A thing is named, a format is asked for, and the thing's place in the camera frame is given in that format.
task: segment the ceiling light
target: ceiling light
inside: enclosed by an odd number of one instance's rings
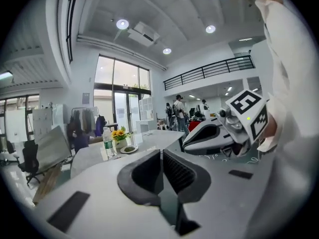
[[[127,29],[129,25],[129,22],[126,19],[120,19],[118,22],[116,22],[116,26],[121,30]]]
[[[241,39],[241,40],[239,40],[239,41],[241,42],[241,41],[248,41],[248,40],[252,40],[252,38]]]
[[[210,25],[206,28],[206,32],[209,34],[215,32],[215,30],[216,30],[216,27],[214,27],[213,25]]]
[[[171,49],[170,49],[170,48],[165,48],[165,49],[163,50],[163,53],[164,53],[165,55],[168,55],[168,54],[171,53]]]
[[[11,72],[5,72],[3,74],[0,74],[0,80],[6,79],[6,78],[9,78],[12,76],[13,76],[13,74]]]

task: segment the plastic bottle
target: plastic bottle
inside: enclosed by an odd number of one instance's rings
[[[113,157],[115,155],[114,149],[113,149],[113,141],[111,136],[111,131],[108,127],[103,128],[103,142],[104,147],[106,150],[106,154],[109,158]]]

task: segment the sunflower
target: sunflower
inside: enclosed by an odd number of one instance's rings
[[[123,135],[123,134],[124,134],[124,131],[123,131],[123,130],[118,130],[117,133],[116,133],[116,135],[119,135],[119,136],[121,136],[121,135]]]

